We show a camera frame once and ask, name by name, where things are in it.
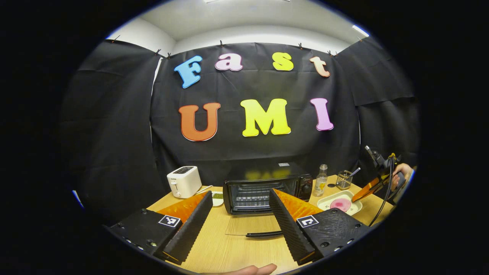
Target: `table surface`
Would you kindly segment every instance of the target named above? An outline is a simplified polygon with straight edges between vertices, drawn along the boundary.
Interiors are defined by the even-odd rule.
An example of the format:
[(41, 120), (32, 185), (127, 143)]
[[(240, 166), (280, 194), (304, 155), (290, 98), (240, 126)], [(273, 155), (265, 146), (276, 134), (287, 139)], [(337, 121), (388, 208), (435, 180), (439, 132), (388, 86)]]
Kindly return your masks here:
[[(336, 175), (328, 176), (327, 184), (330, 183), (336, 183)], [(319, 199), (341, 191), (337, 187), (328, 187), (327, 185), (324, 188), (324, 194), (321, 197), (311, 195), (309, 203), (317, 206)], [(222, 191), (222, 187), (215, 186), (207, 190)], [(356, 194), (361, 188), (353, 184), (348, 190)], [(169, 193), (147, 209), (158, 211), (179, 201), (181, 199), (175, 198), (172, 193)], [(368, 225), (377, 214), (382, 204), (382, 199), (375, 195), (370, 195), (362, 199), (361, 202), (363, 204), (362, 209), (355, 213), (353, 217)], [(392, 207), (390, 203), (386, 202), (382, 213), (380, 213), (375, 223), (384, 220)], [(226, 212), (224, 204), (212, 207), (186, 261), (180, 267), (197, 273), (219, 273), (238, 270), (250, 265), (262, 267), (274, 263), (277, 265), (277, 269), (272, 275), (288, 272), (299, 267), (292, 259), (283, 235), (273, 239), (257, 240), (246, 238), (239, 234), (231, 235), (232, 233), (228, 229), (228, 225), (236, 225), (236, 223), (246, 222), (247, 224), (253, 224), (255, 219), (267, 219), (267, 222), (271, 224), (270, 228), (275, 228), (277, 223), (273, 215), (265, 218), (253, 216), (236, 217), (236, 215), (230, 215)]]

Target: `black cable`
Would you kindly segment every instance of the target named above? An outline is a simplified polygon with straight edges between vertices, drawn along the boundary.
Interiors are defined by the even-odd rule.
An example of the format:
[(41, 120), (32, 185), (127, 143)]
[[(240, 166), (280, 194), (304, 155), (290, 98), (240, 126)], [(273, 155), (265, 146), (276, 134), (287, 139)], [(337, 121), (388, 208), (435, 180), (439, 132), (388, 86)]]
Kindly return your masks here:
[(389, 162), (389, 168), (390, 168), (390, 173), (389, 173), (389, 184), (387, 187), (387, 191), (385, 192), (385, 197), (384, 201), (382, 202), (382, 205), (380, 206), (380, 209), (377, 212), (377, 215), (375, 215), (375, 218), (371, 221), (371, 223), (368, 225), (369, 227), (372, 226), (374, 221), (377, 219), (377, 217), (380, 215), (382, 212), (382, 209), (384, 208), (385, 202), (387, 201), (387, 197), (389, 196), (389, 191), (391, 190), (391, 184), (392, 184), (392, 169), (394, 168), (394, 161), (392, 160), (392, 157), (389, 157), (388, 160)]

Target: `toaster oven knob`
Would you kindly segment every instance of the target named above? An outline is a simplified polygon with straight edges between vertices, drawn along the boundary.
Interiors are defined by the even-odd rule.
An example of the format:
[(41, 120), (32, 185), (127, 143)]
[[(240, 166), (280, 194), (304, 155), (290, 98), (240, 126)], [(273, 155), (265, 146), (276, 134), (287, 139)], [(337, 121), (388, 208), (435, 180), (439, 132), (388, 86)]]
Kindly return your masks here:
[(303, 193), (303, 194), (308, 194), (308, 193), (310, 193), (310, 192), (311, 192), (311, 190), (312, 190), (312, 188), (311, 188), (311, 186), (310, 186), (310, 185), (308, 185), (308, 184), (304, 185), (304, 186), (301, 188), (301, 191), (302, 191), (302, 193)]

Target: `hand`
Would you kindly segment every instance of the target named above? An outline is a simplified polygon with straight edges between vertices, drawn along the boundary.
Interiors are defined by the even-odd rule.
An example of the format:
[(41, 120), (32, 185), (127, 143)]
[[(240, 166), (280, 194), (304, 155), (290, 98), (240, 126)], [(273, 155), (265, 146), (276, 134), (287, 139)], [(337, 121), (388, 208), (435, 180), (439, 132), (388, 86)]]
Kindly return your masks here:
[(254, 265), (242, 268), (236, 271), (229, 271), (224, 273), (201, 273), (203, 275), (270, 275), (277, 269), (274, 264), (265, 265), (264, 267), (257, 268)]
[(392, 185), (391, 185), (391, 191), (394, 191), (396, 189), (397, 185), (399, 184), (399, 177), (397, 176), (397, 173), (401, 172), (404, 175), (404, 178), (406, 180), (409, 179), (411, 176), (411, 173), (413, 173), (413, 169), (407, 165), (406, 163), (401, 163), (396, 168), (394, 169), (394, 172), (392, 173)]

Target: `foam letter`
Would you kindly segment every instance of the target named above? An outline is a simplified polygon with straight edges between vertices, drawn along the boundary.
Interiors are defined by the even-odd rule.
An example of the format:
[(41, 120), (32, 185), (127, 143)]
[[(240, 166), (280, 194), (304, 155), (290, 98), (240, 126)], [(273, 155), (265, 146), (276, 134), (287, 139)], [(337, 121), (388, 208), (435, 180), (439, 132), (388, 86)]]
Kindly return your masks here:
[(216, 69), (218, 70), (241, 70), (243, 66), (241, 65), (241, 55), (236, 53), (226, 53), (219, 57), (219, 61), (216, 62)]
[(333, 124), (330, 122), (330, 117), (328, 116), (328, 110), (326, 109), (326, 103), (328, 101), (325, 98), (313, 98), (311, 103), (316, 108), (317, 114), (317, 125), (316, 129), (318, 131), (326, 131), (333, 129)]
[(259, 131), (255, 128), (255, 121), (264, 135), (268, 134), (272, 121), (272, 134), (290, 134), (285, 115), (285, 105), (287, 105), (285, 99), (276, 98), (270, 102), (268, 110), (265, 112), (255, 99), (241, 101), (241, 106), (244, 107), (246, 116), (246, 129), (243, 131), (243, 136), (255, 137), (259, 134)]
[(324, 67), (323, 67), (323, 66), (326, 66), (326, 62), (322, 61), (317, 56), (312, 57), (311, 59), (309, 59), (309, 61), (314, 63), (314, 67), (316, 67), (316, 71), (317, 71), (317, 73), (319, 73), (319, 75), (324, 76), (324, 77), (330, 76), (330, 72), (328, 72), (327, 70), (324, 70)]
[(286, 52), (276, 52), (272, 55), (273, 67), (276, 70), (292, 70), (294, 68), (294, 63), (290, 61), (292, 57)]
[(219, 103), (204, 104), (204, 110), (207, 110), (207, 129), (197, 131), (195, 129), (195, 112), (199, 109), (197, 105), (182, 106), (178, 112), (182, 115), (181, 128), (182, 135), (191, 141), (204, 141), (211, 139), (217, 132), (217, 109)]
[(190, 85), (200, 80), (200, 75), (194, 75), (194, 72), (200, 72), (200, 65), (197, 62), (202, 61), (202, 57), (196, 55), (191, 59), (183, 62), (175, 67), (173, 71), (178, 71), (180, 77), (183, 79), (182, 87), (185, 89)]

